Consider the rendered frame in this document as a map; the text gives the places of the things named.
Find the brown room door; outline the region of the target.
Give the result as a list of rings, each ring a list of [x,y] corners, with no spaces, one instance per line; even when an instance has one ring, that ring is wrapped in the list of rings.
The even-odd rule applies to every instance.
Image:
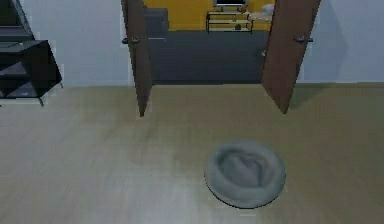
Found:
[[[321,0],[276,0],[268,36],[262,86],[286,114],[308,43],[294,36],[311,37]]]
[[[120,0],[126,37],[139,38],[140,43],[128,44],[137,95],[138,109],[144,116],[152,89],[149,43],[146,32],[143,0]]]

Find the grey round floor cushion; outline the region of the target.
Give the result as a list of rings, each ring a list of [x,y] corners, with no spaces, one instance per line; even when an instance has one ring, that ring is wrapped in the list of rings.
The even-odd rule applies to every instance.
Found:
[[[254,209],[275,200],[286,182],[281,157],[257,141],[232,141],[212,152],[205,182],[220,201],[239,209]]]

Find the pale low television stand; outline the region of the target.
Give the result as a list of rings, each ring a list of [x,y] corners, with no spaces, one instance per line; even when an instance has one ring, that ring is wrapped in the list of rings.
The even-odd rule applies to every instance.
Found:
[[[253,32],[253,21],[249,12],[208,11],[206,13],[207,33],[210,32]]]

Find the television set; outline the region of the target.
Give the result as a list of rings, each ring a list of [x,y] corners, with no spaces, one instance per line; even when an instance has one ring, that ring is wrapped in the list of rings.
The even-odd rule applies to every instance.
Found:
[[[248,0],[213,0],[215,7],[237,7],[248,5]]]

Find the black shelf unit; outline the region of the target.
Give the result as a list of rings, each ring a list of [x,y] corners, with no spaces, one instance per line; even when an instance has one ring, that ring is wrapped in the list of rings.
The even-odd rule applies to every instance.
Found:
[[[0,0],[0,100],[37,99],[62,75],[47,40],[36,39],[20,0]]]

